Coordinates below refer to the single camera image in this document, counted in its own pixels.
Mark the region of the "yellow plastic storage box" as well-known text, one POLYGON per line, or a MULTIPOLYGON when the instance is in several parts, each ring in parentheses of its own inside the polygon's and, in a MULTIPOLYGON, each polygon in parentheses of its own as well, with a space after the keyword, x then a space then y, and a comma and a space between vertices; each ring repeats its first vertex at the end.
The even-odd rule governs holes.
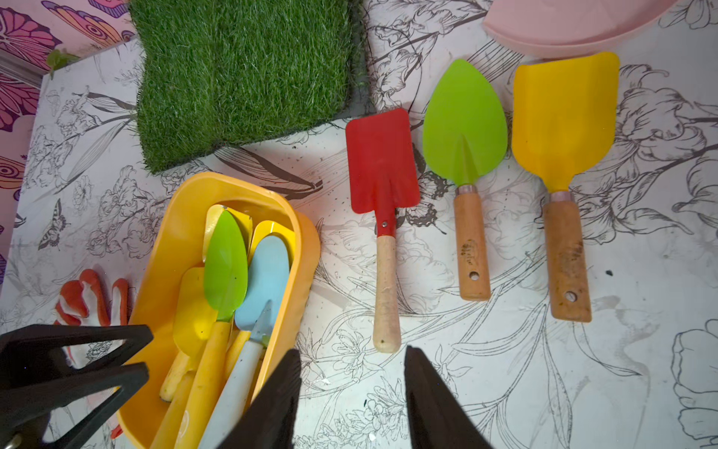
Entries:
POLYGON ((159 391, 178 353, 172 325, 181 277, 201 261, 202 237, 208 209, 224 204, 261 221, 271 220, 292 228, 297 250, 288 286, 256 385, 262 387, 297 340, 302 316, 321 255, 321 243, 312 221, 295 211, 283 196, 223 174, 204 172, 189 178, 166 209, 151 251, 131 324, 146 325, 153 341, 132 357, 149 370, 147 384, 118 413, 129 441, 138 448, 151 445, 168 404, 159 391))

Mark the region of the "yellow shovel wooden handle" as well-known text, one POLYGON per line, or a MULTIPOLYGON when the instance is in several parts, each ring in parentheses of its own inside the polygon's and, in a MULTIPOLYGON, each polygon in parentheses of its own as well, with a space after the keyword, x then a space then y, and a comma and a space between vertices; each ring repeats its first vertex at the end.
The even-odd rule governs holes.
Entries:
POLYGON ((594 168, 615 139, 620 59, 613 52, 521 65, 513 86, 512 153, 539 177, 549 298, 556 319, 589 323, 589 295, 575 176, 594 168))

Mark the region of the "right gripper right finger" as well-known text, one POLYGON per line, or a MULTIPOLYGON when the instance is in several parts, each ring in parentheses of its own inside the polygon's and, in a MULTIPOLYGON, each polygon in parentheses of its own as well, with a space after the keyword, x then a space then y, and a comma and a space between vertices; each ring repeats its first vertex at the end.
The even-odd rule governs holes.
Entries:
POLYGON ((412 448, 492 448, 422 349, 409 345, 404 367, 412 448))

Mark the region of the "red shovel wooden handle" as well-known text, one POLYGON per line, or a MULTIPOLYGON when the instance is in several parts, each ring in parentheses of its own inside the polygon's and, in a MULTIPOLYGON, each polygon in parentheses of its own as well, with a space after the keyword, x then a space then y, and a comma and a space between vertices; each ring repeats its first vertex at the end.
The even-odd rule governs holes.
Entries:
POLYGON ((373 213, 377 233, 376 301, 373 344, 380 353, 396 353, 401 345, 396 280, 396 210, 421 199, 407 110, 350 121, 345 129, 351 206, 355 213, 373 213))

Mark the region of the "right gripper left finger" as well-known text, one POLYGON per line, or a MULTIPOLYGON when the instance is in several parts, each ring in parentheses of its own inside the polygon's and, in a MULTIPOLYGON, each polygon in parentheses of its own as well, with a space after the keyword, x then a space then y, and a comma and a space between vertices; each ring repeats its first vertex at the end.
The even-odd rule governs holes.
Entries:
POLYGON ((301 358, 289 350, 220 448, 291 449, 301 389, 301 358))

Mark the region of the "green trowel wooden handle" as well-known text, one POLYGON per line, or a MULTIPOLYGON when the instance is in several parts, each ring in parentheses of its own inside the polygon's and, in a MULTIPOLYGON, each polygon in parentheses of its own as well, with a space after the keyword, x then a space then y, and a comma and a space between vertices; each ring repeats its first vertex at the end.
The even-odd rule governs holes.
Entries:
POLYGON ((508 127, 501 102, 466 60, 451 63, 424 116, 423 153, 432 171, 455 185, 454 222, 460 297, 491 297, 482 197, 476 183, 503 160, 508 127))

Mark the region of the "green trowel yellow handle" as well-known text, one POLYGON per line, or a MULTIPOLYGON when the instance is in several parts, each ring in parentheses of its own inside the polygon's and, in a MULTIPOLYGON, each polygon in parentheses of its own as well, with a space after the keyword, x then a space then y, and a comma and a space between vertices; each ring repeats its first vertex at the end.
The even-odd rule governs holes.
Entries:
POLYGON ((175 447, 199 447, 222 391, 234 312, 247 292, 247 250, 236 217, 224 210, 209 241, 204 296, 218 312, 189 392, 175 447))

